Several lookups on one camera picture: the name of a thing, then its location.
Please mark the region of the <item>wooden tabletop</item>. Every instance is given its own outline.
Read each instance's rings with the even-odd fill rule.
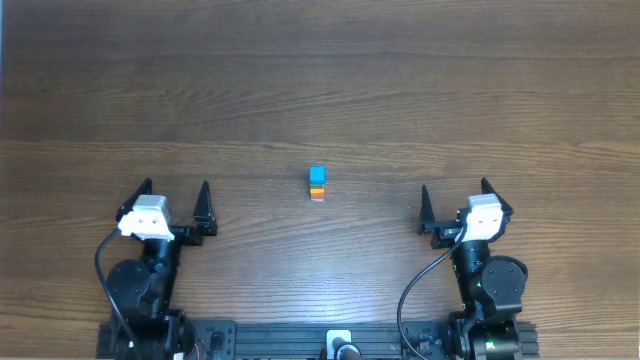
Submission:
[[[395,320],[489,178],[495,254],[530,271],[544,356],[636,357],[640,2],[5,1],[0,356],[90,357],[110,308],[96,247],[145,177],[189,223],[174,306],[238,322]],[[309,200],[310,165],[327,201]],[[105,271],[141,245],[114,241]],[[406,319],[460,309],[449,261]]]

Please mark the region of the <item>wooden table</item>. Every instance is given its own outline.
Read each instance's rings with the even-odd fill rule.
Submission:
[[[110,309],[93,255],[145,177],[219,236],[174,305],[239,322],[395,319],[487,176],[515,208],[541,354],[636,357],[640,2],[7,0],[0,356],[90,357]],[[327,166],[327,201],[308,198]],[[105,269],[137,257],[115,241]],[[450,265],[407,319],[459,309]]]

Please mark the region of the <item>colored block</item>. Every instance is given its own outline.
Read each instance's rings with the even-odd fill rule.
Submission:
[[[325,180],[324,166],[312,166],[309,170],[309,182],[312,184],[324,184]]]

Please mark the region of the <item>cable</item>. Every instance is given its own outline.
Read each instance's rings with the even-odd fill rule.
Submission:
[[[100,256],[102,255],[102,251],[104,250],[105,247],[107,247],[107,245],[111,242],[111,240],[113,240],[113,238],[118,235],[118,233],[119,233],[119,229],[116,227],[115,229],[113,229],[111,234],[107,235],[107,237],[102,241],[100,246],[98,246],[98,250],[96,250],[96,271],[98,272],[98,278],[100,279],[100,284],[102,284],[102,288],[104,289],[105,294],[107,294],[107,299],[111,303],[111,308],[113,309],[113,313],[116,315],[116,317],[118,318],[118,321],[120,321],[120,324],[124,328],[124,331],[127,333],[127,336],[129,337],[129,341],[133,343],[133,351],[136,353],[136,359],[143,360],[140,346],[138,346],[138,340],[136,339],[136,336],[133,333],[133,330],[131,330],[131,327],[129,326],[129,324],[127,324],[127,322],[122,317],[122,314],[118,309],[118,305],[116,304],[116,301],[113,299],[113,296],[111,295],[111,291],[109,291],[109,287],[107,286],[107,280],[105,280],[104,278],[104,273],[102,272],[102,261],[100,261]]]
[[[420,271],[420,273],[418,273],[418,275],[416,275],[413,278],[413,280],[411,280],[409,285],[407,285],[407,287],[404,289],[404,292],[402,293],[402,296],[400,296],[400,301],[398,302],[398,310],[396,312],[396,317],[397,317],[397,321],[398,321],[398,330],[400,331],[400,337],[402,337],[402,341],[404,341],[404,343],[407,344],[407,347],[409,348],[409,350],[413,351],[416,354],[416,356],[418,356],[422,360],[429,360],[429,359],[424,357],[422,354],[420,354],[418,352],[418,350],[414,349],[413,346],[411,346],[411,343],[409,342],[409,339],[407,338],[407,335],[404,333],[404,330],[402,329],[402,305],[404,305],[404,301],[407,298],[407,295],[409,295],[409,292],[411,291],[413,286],[418,281],[420,281],[420,279],[422,279],[422,277],[425,276],[429,271],[431,271],[433,268],[438,266],[442,261],[444,261],[444,259],[446,259],[449,256],[451,256],[451,254],[458,248],[458,246],[460,246],[460,244],[462,244],[462,240],[464,239],[464,236],[465,236],[466,232],[467,232],[467,226],[465,224],[462,227],[462,231],[456,237],[456,242],[451,246],[451,248],[449,250],[447,250],[447,252],[442,254],[442,256],[437,258],[434,262],[429,264],[429,266],[427,266],[422,271]]]

